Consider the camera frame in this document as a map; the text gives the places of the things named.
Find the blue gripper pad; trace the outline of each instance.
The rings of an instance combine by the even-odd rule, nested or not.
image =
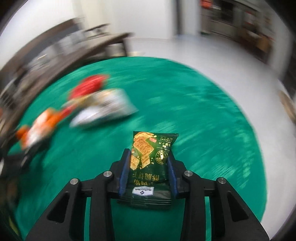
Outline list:
[[[168,164],[168,180],[170,183],[170,191],[173,194],[173,196],[176,197],[178,194],[177,179],[176,179],[176,175],[174,173],[174,169],[173,169],[170,155],[168,156],[167,164]]]
[[[122,196],[126,192],[126,185],[128,183],[128,173],[130,169],[130,161],[131,161],[131,151],[129,150],[126,160],[122,169],[122,173],[119,179],[119,196]]]

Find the food wrapper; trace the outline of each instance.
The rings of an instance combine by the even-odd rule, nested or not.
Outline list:
[[[169,208],[167,158],[178,134],[134,132],[130,171],[121,203],[142,208]]]
[[[70,123],[71,127],[93,126],[105,121],[123,118],[138,111],[122,89],[98,91],[73,100],[70,104],[74,104],[78,108],[85,108],[73,118]]]

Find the green tablecloth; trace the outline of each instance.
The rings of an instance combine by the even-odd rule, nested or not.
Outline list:
[[[71,178],[94,178],[119,160],[124,148],[130,148],[135,130],[179,133],[172,149],[176,159],[201,177],[227,178],[261,220],[266,181],[252,127],[227,94],[184,65],[132,57],[84,66],[43,91],[20,124],[31,124],[48,107],[59,109],[79,81],[100,73],[110,75],[105,88],[123,88],[139,112],[89,130],[71,129],[70,119],[60,123],[49,151],[37,156],[21,177],[21,199],[15,216],[23,238]],[[179,240],[183,211],[183,200],[174,201],[169,211],[136,210],[113,201],[116,240]],[[207,209],[208,240],[209,218]]]

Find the green table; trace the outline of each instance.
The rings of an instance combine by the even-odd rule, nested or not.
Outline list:
[[[44,90],[20,124],[31,124],[48,107],[59,109],[79,81],[100,73],[110,75],[105,88],[123,88],[139,112],[88,130],[71,129],[70,118],[60,123],[49,151],[35,157],[30,170],[21,176],[15,216],[23,238],[71,178],[94,178],[119,160],[124,148],[131,146],[134,130],[179,133],[172,148],[176,159],[201,177],[227,178],[261,220],[266,181],[252,127],[227,94],[184,65],[132,57],[84,66]],[[90,200],[85,240],[89,236],[89,204]],[[209,240],[208,199],[206,205]],[[137,210],[113,201],[116,240],[179,240],[183,211],[184,200],[175,200],[169,211]]]

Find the silver screw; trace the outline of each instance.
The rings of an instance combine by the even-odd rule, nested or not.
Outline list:
[[[77,178],[72,178],[71,181],[70,181],[70,183],[71,183],[72,185],[75,185],[75,184],[78,183],[78,179],[77,179]]]
[[[104,177],[110,177],[112,175],[112,172],[111,171],[105,171],[103,173]]]
[[[223,177],[219,177],[218,178],[218,182],[220,182],[221,184],[225,184],[226,183],[226,179]]]
[[[191,177],[193,175],[193,172],[187,170],[187,171],[184,172],[184,175],[188,176],[188,177]]]

